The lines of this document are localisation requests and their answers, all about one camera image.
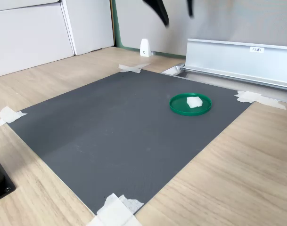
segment green lid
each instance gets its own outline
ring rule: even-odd
[[[188,97],[199,97],[203,102],[202,106],[190,108],[187,104]],[[211,99],[199,93],[182,93],[170,99],[171,110],[182,115],[201,115],[208,112],[211,109],[211,106]]]

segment cabinet door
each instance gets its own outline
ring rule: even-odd
[[[59,3],[0,11],[0,76],[71,56]]]
[[[0,10],[35,6],[57,2],[58,0],[0,0]]]
[[[109,0],[63,0],[75,54],[114,45]]]

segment light wood laminate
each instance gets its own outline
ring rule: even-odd
[[[19,111],[119,71],[180,59],[107,48],[0,77],[0,110]],[[17,190],[0,200],[0,225],[86,225],[94,214],[11,130],[0,162]],[[287,110],[253,103],[137,214],[143,226],[287,226]]]

